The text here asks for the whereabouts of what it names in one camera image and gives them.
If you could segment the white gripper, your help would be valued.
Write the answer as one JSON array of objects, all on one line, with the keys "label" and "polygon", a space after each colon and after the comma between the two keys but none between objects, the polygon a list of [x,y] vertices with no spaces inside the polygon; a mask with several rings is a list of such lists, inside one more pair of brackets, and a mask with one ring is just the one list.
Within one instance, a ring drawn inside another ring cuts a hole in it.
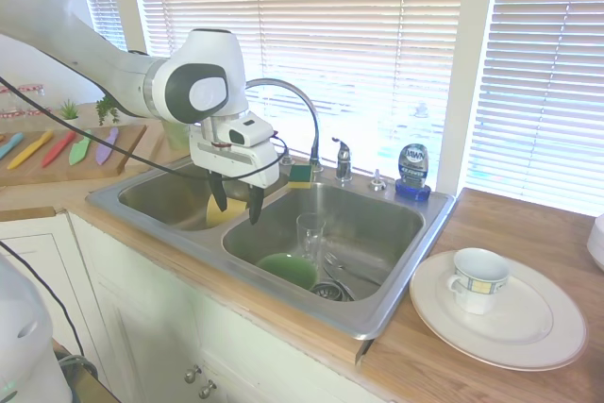
[{"label": "white gripper", "polygon": [[209,171],[209,185],[220,211],[227,209],[223,176],[249,186],[249,221],[260,219],[263,189],[278,180],[277,151],[270,138],[273,127],[252,112],[213,116],[189,127],[193,163]]}]

